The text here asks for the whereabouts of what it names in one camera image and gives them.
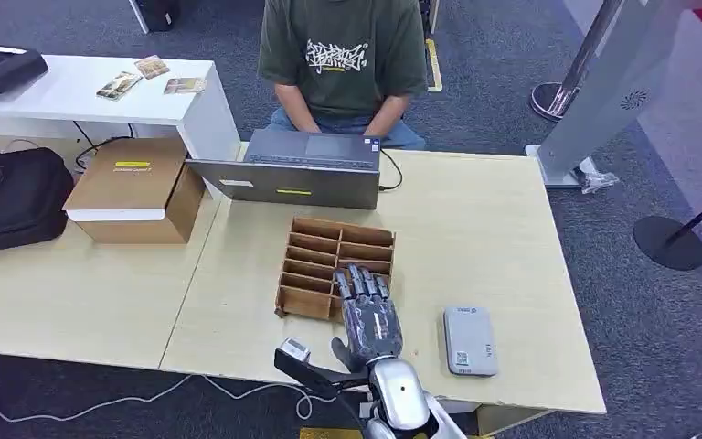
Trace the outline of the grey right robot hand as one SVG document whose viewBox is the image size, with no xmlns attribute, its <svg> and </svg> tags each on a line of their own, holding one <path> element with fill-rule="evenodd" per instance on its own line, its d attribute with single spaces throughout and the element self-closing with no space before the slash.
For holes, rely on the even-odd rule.
<svg viewBox="0 0 702 439">
<path fill-rule="evenodd" d="M 395 358 L 403 348 L 403 336 L 388 283 L 365 267 L 349 264 L 334 271 L 342 304 L 347 342 L 331 342 L 337 359 L 358 373 L 378 359 Z"/>
</svg>

